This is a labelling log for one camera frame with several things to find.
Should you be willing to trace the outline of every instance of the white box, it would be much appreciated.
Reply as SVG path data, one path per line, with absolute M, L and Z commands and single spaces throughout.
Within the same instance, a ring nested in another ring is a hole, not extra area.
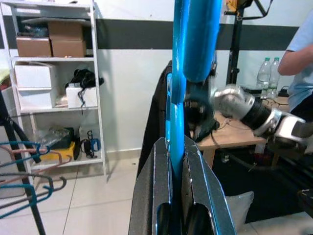
M 82 101 L 78 97 L 78 92 L 82 90 L 81 87 L 69 87 L 66 88 L 67 93 L 67 101 L 69 108 L 80 108 L 82 106 Z M 83 91 L 83 99 L 85 101 L 85 105 L 83 107 L 96 107 L 98 106 L 97 102 L 97 92 L 96 88 L 86 88 Z
M 57 86 L 57 73 L 54 65 L 40 62 L 17 62 L 14 69 L 18 88 Z
M 21 110 L 52 109 L 55 106 L 58 89 L 18 89 Z

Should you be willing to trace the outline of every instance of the water bottle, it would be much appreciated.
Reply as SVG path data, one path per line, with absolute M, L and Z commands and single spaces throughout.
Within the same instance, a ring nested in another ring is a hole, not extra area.
M 266 95 L 267 93 L 269 78 L 270 78 L 270 63 L 269 57 L 266 57 L 262 66 L 260 67 L 257 77 L 257 86 L 262 89 L 261 95 Z
M 277 97 L 277 85 L 280 78 L 280 74 L 278 72 L 279 66 L 279 58 L 275 57 L 274 62 L 270 67 L 270 79 L 268 83 L 268 98 L 276 98 Z

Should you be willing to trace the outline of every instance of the plastic bag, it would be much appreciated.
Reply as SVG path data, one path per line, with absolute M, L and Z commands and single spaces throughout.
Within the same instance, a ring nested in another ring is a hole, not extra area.
M 246 215 L 254 198 L 254 192 L 249 191 L 237 196 L 226 196 L 228 208 L 235 230 L 238 231 L 246 221 Z
M 48 130 L 37 130 L 34 134 L 34 142 L 42 146 L 52 146 L 59 142 L 63 137 L 69 135 L 69 130 L 60 126 L 53 126 Z

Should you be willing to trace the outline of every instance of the clothes hanger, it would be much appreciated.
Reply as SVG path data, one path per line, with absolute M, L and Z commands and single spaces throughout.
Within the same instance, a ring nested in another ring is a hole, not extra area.
M 49 176 L 40 175 L 40 174 L 33 174 L 33 173 L 26 173 L 26 172 L 0 173 L 0 176 L 24 176 L 24 177 L 33 176 L 33 177 L 42 177 L 42 178 L 47 179 L 48 182 L 49 182 L 49 186 L 46 186 L 46 185 L 43 186 L 43 188 L 47 189 L 47 191 L 43 192 L 43 193 L 40 193 L 38 195 L 36 195 L 35 188 L 34 188 L 33 185 L 28 185 L 28 184 L 0 185 L 0 189 L 2 189 L 2 188 L 24 188 L 25 190 L 30 190 L 31 191 L 31 196 L 29 196 L 27 198 L 24 198 L 24 199 L 21 199 L 21 200 L 17 200 L 15 202 L 11 202 L 11 203 L 7 203 L 7 204 L 4 204 L 4 205 L 1 205 L 0 209 L 3 209 L 3 208 L 6 208 L 8 206 L 12 206 L 12 205 L 15 205 L 15 204 L 27 201 L 27 200 L 29 201 L 29 204 L 27 204 L 27 205 L 21 206 L 19 208 L 16 208 L 16 209 L 14 209 L 12 211 L 9 211 L 9 212 L 6 212 L 4 214 L 0 214 L 0 219 L 2 219 L 4 217 L 7 217 L 7 216 L 9 216 L 9 215 L 11 215 L 13 213 L 19 212 L 19 211 L 21 211 L 21 210 L 23 210 L 23 209 L 25 209 L 27 207 L 32 207 L 35 204 L 48 199 L 52 195 L 53 191 L 55 191 L 54 186 L 53 186 L 53 180 Z M 60 190 L 60 189 L 65 187 L 66 179 L 64 179 L 62 177 L 62 180 L 63 180 L 63 185 L 60 188 L 57 188 L 57 190 Z
M 37 154 L 40 156 L 40 152 L 39 152 L 39 149 L 40 149 L 40 146 L 41 144 L 40 143 L 36 143 L 36 142 L 33 142 L 33 141 L 5 141 L 5 142 L 0 142 L 0 145 L 19 145 L 19 144 L 23 144 L 26 148 L 33 148 L 34 146 L 36 146 L 37 148 Z M 50 147 L 49 146 L 45 146 L 45 148 L 47 149 L 47 153 L 50 151 Z M 39 156 L 32 156 L 32 158 L 34 159 L 34 161 L 36 163 L 39 163 L 41 160 L 39 158 Z
M 45 153 L 45 154 L 47 153 L 47 152 L 46 152 L 47 149 L 38 149 L 38 148 L 31 148 L 31 149 L 15 149 L 15 150 L 11 150 L 9 147 L 4 146 L 4 145 L 0 145 L 0 148 L 6 150 L 6 151 L 9 153 L 9 155 L 11 156 L 12 159 L 14 159 L 14 154 L 16 154 L 16 153 L 24 153 L 24 152 L 36 153 L 36 152 L 39 152 L 39 154 L 41 154 L 41 155 L 42 155 L 42 153 Z M 59 159 L 59 163 L 57 163 L 57 164 L 55 164 L 55 165 L 52 165 L 52 166 L 50 166 L 50 167 L 44 168 L 44 169 L 36 170 L 36 171 L 34 171 L 34 173 L 37 173 L 37 174 L 38 174 L 38 173 L 43 172 L 43 171 L 46 171 L 46 170 L 55 169 L 55 168 L 57 168 L 57 167 L 59 167 L 59 166 L 61 166 L 61 165 L 64 165 L 64 164 L 66 164 L 66 163 L 69 163 L 69 162 L 72 160 L 72 157 L 71 157 L 70 155 L 67 155 L 68 160 L 67 160 L 66 162 L 63 162 L 61 153 L 58 152 L 58 151 L 55 151 L 55 150 L 50 150 L 49 153 L 57 154 L 58 157 L 59 157 L 59 158 L 58 158 L 58 159 Z M 9 162 L 9 163 L 4 163 L 4 164 L 1 164 L 1 165 L 0 165 L 0 168 L 1 168 L 1 167 L 4 167 L 4 166 L 11 165 L 11 164 L 16 164 L 17 162 L 24 162 L 24 161 L 29 160 L 29 159 L 32 159 L 32 158 L 33 158 L 33 156 L 28 157 L 28 158 L 23 158 L 23 159 L 20 159 L 20 160 L 16 160 L 16 161 L 12 161 L 12 162 Z M 19 176 L 19 177 L 15 177 L 15 178 L 10 179 L 10 180 L 2 181 L 2 182 L 0 182 L 0 186 L 1 186 L 1 185 L 8 184 L 8 183 L 11 183 L 11 182 L 14 182 L 14 181 L 17 181 L 17 180 L 20 180 L 20 179 L 23 179 L 23 178 L 25 178 L 25 177 L 27 177 L 27 176 L 21 175 L 21 176 Z
M 36 177 L 43 177 L 43 178 L 46 178 L 49 180 L 49 185 L 50 185 L 50 182 L 51 182 L 51 177 L 48 177 L 48 176 L 43 176 L 43 175 L 38 175 L 38 174 L 29 174 L 29 173 L 19 173 L 19 174 L 26 174 L 27 177 L 28 176 L 36 176 Z M 5 174 L 0 174 L 1 176 L 9 176 L 9 175 L 12 175 L 10 173 L 5 173 Z M 49 188 L 52 188 L 52 192 L 56 192 L 56 191 L 59 191 L 61 189 L 63 189 L 66 184 L 67 184 L 67 180 L 64 178 L 64 177 L 60 177 L 60 179 L 62 180 L 62 185 L 58 188 L 54 188 L 54 186 L 52 185 L 52 187 L 50 186 Z M 34 187 L 26 187 L 25 185 L 22 186 L 22 185 L 16 185 L 15 187 L 13 188 L 30 188 L 30 190 L 32 191 L 34 189 Z M 9 202 L 9 203 L 6 203 L 6 204 L 3 204 L 3 205 L 0 205 L 0 210 L 3 209 L 3 208 L 6 208 L 6 207 L 9 207 L 9 206 L 12 206 L 12 205 L 15 205 L 15 204 L 18 204 L 18 203 L 21 203 L 21 202 L 24 202 L 24 201 L 29 201 L 29 200 L 32 200 L 32 202 L 35 202 L 37 200 L 38 197 L 42 197 L 46 194 L 49 194 L 49 190 L 45 191 L 45 192 L 42 192 L 42 193 L 39 193 L 39 194 L 35 194 L 33 191 L 32 191 L 32 196 L 29 196 L 29 197 L 26 197 L 26 198 L 23 198 L 23 199 L 19 199 L 19 200 L 16 200 L 14 202 Z

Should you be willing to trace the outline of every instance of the yellow box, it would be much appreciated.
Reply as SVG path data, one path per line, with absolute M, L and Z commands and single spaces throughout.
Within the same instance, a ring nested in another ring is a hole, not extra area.
M 58 151 L 62 155 L 62 159 L 67 160 L 67 155 L 70 155 L 72 159 L 74 158 L 74 148 L 75 142 L 71 142 L 69 148 L 64 149 L 54 149 L 54 151 Z M 59 156 L 56 153 L 47 153 L 40 157 L 42 160 L 58 160 Z

